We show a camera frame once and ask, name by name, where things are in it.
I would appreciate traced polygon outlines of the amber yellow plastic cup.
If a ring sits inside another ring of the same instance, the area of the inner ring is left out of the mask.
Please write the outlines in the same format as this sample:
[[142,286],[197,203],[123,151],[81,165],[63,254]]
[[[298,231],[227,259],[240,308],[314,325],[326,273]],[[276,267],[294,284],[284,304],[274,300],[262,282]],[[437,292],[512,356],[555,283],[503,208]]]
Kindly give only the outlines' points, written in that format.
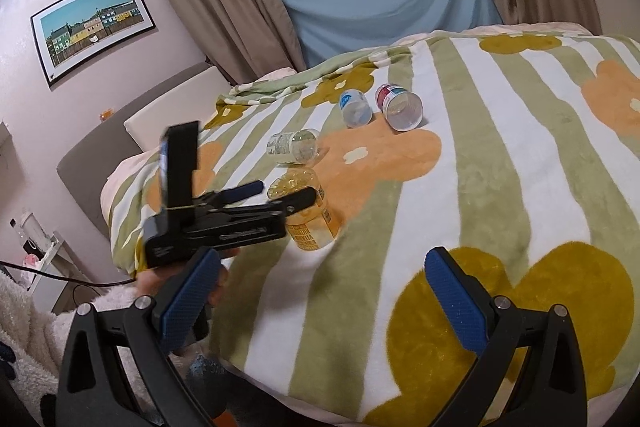
[[285,226],[301,251],[318,251],[336,239],[341,222],[330,209],[326,192],[314,170],[306,167],[288,168],[286,173],[271,183],[267,197],[269,200],[284,199],[306,187],[316,191],[316,201],[310,207],[290,213]]

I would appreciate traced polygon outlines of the clear labelled plastic cup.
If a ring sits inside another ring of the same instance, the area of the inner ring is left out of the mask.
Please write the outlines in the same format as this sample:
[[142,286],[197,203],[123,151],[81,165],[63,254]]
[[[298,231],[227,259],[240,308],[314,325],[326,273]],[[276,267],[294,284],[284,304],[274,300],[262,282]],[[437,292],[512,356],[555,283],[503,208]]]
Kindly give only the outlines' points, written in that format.
[[319,132],[314,129],[280,132],[271,135],[266,153],[278,164],[306,165],[319,150]]

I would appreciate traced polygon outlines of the blue label clear cup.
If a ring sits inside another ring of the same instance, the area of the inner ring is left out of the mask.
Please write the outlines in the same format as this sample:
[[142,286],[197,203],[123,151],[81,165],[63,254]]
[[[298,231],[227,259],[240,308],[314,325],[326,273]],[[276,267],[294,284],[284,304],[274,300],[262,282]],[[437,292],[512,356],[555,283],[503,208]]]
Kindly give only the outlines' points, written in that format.
[[354,129],[367,126],[373,113],[364,94],[357,89],[345,90],[338,100],[338,107],[347,128]]

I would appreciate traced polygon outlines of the white fluffy sleeve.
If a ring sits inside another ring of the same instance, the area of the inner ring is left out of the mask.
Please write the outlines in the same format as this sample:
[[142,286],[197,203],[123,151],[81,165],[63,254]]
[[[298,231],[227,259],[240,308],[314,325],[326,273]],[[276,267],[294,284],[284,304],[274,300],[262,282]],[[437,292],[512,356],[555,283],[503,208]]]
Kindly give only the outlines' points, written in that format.
[[38,425],[41,400],[58,391],[58,375],[73,311],[54,314],[35,306],[25,288],[1,277],[1,372]]

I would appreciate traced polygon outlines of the white cushion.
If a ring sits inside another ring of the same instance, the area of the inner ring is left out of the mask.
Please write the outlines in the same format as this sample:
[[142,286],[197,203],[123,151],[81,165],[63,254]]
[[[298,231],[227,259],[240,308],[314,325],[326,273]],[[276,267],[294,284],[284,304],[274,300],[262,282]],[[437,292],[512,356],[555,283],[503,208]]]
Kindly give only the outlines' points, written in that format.
[[142,152],[149,152],[170,126],[194,120],[204,126],[216,112],[218,96],[230,90],[221,72],[209,67],[139,109],[124,121],[125,130]]

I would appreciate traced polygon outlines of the white side shelf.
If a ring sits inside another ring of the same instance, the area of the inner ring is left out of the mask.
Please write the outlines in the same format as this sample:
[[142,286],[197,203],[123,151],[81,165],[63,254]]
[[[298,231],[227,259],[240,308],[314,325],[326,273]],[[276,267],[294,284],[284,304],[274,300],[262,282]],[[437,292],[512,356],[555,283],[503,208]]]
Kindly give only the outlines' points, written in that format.
[[48,233],[30,210],[10,220],[18,243],[25,251],[20,284],[32,296],[39,311],[60,314],[76,306],[74,290],[79,286],[73,280],[84,281],[85,274],[78,268],[70,248],[55,232]]

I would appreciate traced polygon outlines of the grey headboard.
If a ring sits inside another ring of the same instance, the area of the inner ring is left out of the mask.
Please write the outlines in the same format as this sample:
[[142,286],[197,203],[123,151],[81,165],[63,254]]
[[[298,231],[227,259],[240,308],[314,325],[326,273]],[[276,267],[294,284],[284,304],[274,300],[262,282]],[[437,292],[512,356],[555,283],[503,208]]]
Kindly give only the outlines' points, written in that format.
[[76,204],[107,239],[108,226],[103,217],[100,199],[102,188],[107,177],[124,159],[141,153],[141,148],[126,131],[124,121],[209,67],[209,64],[203,62],[183,69],[116,110],[110,118],[101,122],[72,147],[56,166],[58,177]]

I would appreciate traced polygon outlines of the framed town picture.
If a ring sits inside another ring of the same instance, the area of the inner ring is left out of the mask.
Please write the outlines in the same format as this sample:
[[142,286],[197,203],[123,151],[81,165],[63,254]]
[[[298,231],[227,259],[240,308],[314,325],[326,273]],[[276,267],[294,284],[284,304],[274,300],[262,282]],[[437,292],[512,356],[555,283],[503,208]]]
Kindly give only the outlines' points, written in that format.
[[52,87],[77,67],[155,28],[144,0],[58,0],[30,18],[40,65]]

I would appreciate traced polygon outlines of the floral striped blanket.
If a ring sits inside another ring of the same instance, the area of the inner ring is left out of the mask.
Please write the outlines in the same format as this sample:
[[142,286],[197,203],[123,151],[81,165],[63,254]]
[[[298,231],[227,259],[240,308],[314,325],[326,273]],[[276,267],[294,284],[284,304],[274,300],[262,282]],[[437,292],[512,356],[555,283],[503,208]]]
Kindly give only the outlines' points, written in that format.
[[[319,82],[221,133],[205,191],[273,182],[283,168],[270,136],[317,130],[314,172],[341,228],[318,251],[292,239],[245,248],[210,350],[307,411],[427,424],[474,359],[424,277],[442,246],[491,294],[567,307],[588,421],[605,424],[639,373],[638,43],[565,29],[436,37],[330,78],[373,81],[367,126],[344,124],[345,90],[312,107]],[[384,83],[421,99],[419,127],[387,124]]]

